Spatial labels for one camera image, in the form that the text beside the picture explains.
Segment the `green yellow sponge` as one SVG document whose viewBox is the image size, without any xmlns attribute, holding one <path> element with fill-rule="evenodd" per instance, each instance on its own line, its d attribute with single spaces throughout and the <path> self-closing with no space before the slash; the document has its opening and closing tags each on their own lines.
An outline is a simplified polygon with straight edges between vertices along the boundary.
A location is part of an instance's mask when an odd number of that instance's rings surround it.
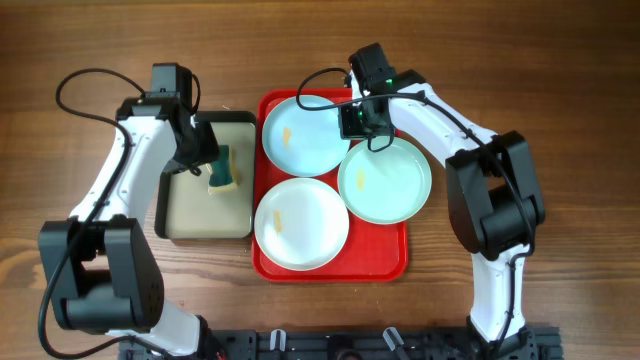
<svg viewBox="0 0 640 360">
<path fill-rule="evenodd" d="M 218 158 L 206 165 L 209 172 L 208 193 L 234 191 L 238 187 L 233 148 L 219 146 Z"/>
</svg>

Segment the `light green plate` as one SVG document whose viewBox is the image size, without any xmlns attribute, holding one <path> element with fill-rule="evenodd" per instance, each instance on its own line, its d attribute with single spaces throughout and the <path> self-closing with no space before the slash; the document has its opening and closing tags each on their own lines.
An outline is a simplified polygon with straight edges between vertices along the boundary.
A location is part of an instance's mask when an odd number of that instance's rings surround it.
<svg viewBox="0 0 640 360">
<path fill-rule="evenodd" d="M 422 209 L 431 193 L 432 173 L 426 157 L 412 143 L 377 137 L 348 151 L 339 166 L 337 184 L 355 216 L 390 225 Z"/>
</svg>

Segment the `light blue plate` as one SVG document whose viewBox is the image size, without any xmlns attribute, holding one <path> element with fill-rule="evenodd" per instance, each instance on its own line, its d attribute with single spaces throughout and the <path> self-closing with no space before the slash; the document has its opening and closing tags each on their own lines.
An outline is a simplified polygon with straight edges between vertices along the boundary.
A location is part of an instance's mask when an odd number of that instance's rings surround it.
<svg viewBox="0 0 640 360">
<path fill-rule="evenodd" d="M 290 97 L 267 115 L 262 146 L 281 171 L 296 177 L 316 177 L 342 162 L 351 141 L 341 138 L 337 109 L 307 111 Z"/>
</svg>

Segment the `white plate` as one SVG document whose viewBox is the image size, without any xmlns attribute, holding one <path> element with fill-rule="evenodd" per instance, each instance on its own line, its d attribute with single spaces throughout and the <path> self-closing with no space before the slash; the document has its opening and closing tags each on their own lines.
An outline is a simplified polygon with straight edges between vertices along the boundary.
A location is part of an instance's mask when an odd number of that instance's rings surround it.
<svg viewBox="0 0 640 360">
<path fill-rule="evenodd" d="M 258 204 L 254 234 L 262 253 L 292 271 L 327 265 L 348 238 L 348 210 L 339 194 L 313 178 L 285 180 Z"/>
</svg>

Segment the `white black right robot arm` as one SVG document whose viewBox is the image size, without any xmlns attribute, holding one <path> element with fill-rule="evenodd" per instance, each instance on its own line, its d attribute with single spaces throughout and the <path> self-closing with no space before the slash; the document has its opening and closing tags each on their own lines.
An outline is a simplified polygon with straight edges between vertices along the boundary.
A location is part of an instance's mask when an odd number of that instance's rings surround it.
<svg viewBox="0 0 640 360">
<path fill-rule="evenodd" d="M 468 120 L 416 71 L 397 72 L 378 43 L 358 49 L 348 62 L 352 99 L 339 106 L 342 136 L 378 152 L 401 131 L 443 165 L 449 220 L 472 255 L 470 322 L 498 348 L 525 325 L 524 261 L 545 219 L 527 141 L 516 131 L 499 135 Z"/>
</svg>

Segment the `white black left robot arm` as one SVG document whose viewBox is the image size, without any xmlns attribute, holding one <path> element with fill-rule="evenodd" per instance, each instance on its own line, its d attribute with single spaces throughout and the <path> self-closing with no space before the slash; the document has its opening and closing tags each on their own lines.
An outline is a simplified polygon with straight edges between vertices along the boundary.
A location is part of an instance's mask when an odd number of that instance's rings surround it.
<svg viewBox="0 0 640 360">
<path fill-rule="evenodd" d="M 47 285 L 37 333 L 50 343 L 47 314 L 65 330 L 106 335 L 77 353 L 85 358 L 118 343 L 161 359 L 224 359 L 227 351 L 206 320 L 165 298 L 158 264 L 144 236 L 146 212 L 161 175 L 198 176 L 219 150 L 208 124 L 194 116 L 200 101 L 195 74 L 177 63 L 152 67 L 150 90 L 125 99 L 107 124 L 114 143 L 90 191 L 64 221 L 47 221 L 38 247 Z"/>
</svg>

